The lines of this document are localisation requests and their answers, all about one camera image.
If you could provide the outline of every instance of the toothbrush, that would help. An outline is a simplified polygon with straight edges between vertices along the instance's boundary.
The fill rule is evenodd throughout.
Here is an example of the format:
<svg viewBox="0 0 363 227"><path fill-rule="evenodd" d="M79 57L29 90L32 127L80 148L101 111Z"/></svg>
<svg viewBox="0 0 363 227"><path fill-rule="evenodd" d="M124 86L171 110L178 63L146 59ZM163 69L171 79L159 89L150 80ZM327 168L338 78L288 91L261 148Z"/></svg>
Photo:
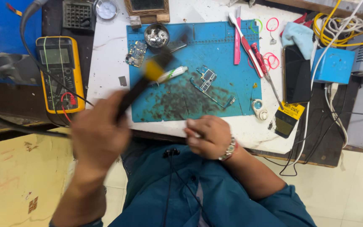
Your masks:
<svg viewBox="0 0 363 227"><path fill-rule="evenodd" d="M246 53L249 55L250 60L252 60L257 74L259 75L260 78L263 78L264 74L261 71L261 67L259 65L259 62L257 61L256 56L253 53L252 49L250 48L250 45L247 42L246 38L243 36L242 31L240 30L240 28L238 26L238 22L236 21L236 18L232 13L229 13L229 20L237 28L237 30L239 32L239 35L240 35L240 41L242 42L242 45L243 45L243 49L245 49Z"/></svg>

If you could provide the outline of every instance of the blue silicone repair mat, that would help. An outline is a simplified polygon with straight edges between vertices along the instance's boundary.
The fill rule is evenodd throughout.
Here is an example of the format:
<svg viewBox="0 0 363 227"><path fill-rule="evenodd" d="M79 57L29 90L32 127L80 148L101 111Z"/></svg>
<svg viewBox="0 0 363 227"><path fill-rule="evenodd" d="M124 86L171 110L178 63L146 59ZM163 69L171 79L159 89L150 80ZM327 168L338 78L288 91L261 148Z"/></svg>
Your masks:
<svg viewBox="0 0 363 227"><path fill-rule="evenodd" d="M259 44L259 27L251 20L241 22L241 30L249 44ZM128 48L135 41L144 41L142 28L132 29L127 26ZM248 65L248 55L240 47L240 64L234 65L234 34L235 28L229 22L208 23L182 23L167 24L170 42L179 38L186 26L189 27L188 45L173 52L175 60L166 68L166 71L179 66L187 66L188 71L159 86L153 85L146 89L132 104L132 120L144 121L171 121L197 119L202 115L215 115L218 117L240 116L254 114L251 102L261 99L261 83L256 71ZM148 49L145 59L154 54ZM212 83L207 93L220 104L226 104L233 95L235 103L224 109L196 89L190 78L198 86L203 84L201 74L196 70L203 65L213 71L217 78ZM140 69L129 66L130 86L133 87L140 78Z"/></svg>

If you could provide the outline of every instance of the digital multimeter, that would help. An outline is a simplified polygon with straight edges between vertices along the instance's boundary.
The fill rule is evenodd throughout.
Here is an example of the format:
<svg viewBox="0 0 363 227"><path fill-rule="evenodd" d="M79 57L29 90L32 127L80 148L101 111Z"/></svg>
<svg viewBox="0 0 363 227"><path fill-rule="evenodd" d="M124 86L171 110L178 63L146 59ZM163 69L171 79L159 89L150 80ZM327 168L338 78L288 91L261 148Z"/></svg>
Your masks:
<svg viewBox="0 0 363 227"><path fill-rule="evenodd" d="M36 50L39 62L48 69L51 77L54 76L71 91L84 97L78 44L75 39L67 36L41 37L36 40ZM41 75L46 109L49 113L64 113L63 108L66 113L85 109L82 99L68 93L68 90L50 76L43 75L43 72Z"/></svg>

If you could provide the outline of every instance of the wristwatch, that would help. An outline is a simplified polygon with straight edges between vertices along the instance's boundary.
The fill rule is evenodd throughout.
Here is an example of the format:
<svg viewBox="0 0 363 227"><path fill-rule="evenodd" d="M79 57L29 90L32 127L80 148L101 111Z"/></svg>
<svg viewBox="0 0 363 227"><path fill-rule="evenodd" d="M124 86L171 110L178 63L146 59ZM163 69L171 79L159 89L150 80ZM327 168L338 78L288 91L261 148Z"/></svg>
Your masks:
<svg viewBox="0 0 363 227"><path fill-rule="evenodd" d="M230 156L232 156L233 152L235 152L235 149L236 149L236 142L235 142L235 138L232 136L231 144L226 149L225 154L218 158L219 161L225 161L226 159L228 159Z"/></svg>

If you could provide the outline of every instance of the smartphone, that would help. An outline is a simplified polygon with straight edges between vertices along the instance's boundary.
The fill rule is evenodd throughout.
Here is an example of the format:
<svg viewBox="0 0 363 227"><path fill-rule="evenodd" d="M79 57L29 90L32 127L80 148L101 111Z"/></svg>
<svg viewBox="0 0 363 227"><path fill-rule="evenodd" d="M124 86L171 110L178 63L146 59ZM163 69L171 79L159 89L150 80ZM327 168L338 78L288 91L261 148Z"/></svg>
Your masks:
<svg viewBox="0 0 363 227"><path fill-rule="evenodd" d="M310 101L310 60L305 60L297 45L283 50L284 102L287 104Z"/></svg>

